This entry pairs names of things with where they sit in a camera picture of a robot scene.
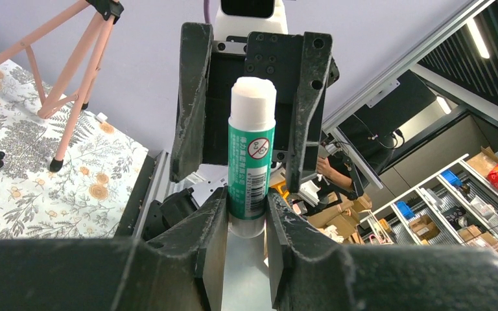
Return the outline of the white glue stick cap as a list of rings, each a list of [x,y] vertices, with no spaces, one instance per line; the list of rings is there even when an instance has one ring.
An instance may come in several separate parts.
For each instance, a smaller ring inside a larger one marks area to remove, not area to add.
[[[104,123],[107,121],[108,117],[104,113],[98,113],[96,114],[95,119],[100,123]]]

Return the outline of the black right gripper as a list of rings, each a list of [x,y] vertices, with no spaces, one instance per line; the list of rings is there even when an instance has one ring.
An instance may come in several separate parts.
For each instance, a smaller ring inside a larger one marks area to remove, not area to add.
[[[182,25],[170,180],[183,180],[202,162],[227,163],[230,89],[239,77],[254,76],[276,87],[272,159],[287,163],[287,188],[297,193],[315,176],[326,89],[339,78],[331,35],[252,32],[246,39],[216,43],[213,50],[212,42],[210,24]]]

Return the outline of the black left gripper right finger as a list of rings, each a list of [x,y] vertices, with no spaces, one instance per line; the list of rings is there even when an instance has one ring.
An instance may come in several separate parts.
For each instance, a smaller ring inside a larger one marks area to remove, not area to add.
[[[339,244],[272,189],[266,198],[276,310],[498,310],[498,254],[469,246]]]

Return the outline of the green white glue stick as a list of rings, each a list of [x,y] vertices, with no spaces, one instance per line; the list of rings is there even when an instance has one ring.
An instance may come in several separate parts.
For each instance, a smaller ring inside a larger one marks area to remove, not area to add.
[[[228,119],[228,212],[231,231],[241,238],[257,237],[264,230],[275,110],[271,81],[242,76],[234,83]]]

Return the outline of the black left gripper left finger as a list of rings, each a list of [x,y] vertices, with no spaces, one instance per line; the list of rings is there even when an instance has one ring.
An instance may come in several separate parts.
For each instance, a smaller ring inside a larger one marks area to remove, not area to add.
[[[0,240],[0,310],[220,310],[227,196],[149,241]]]

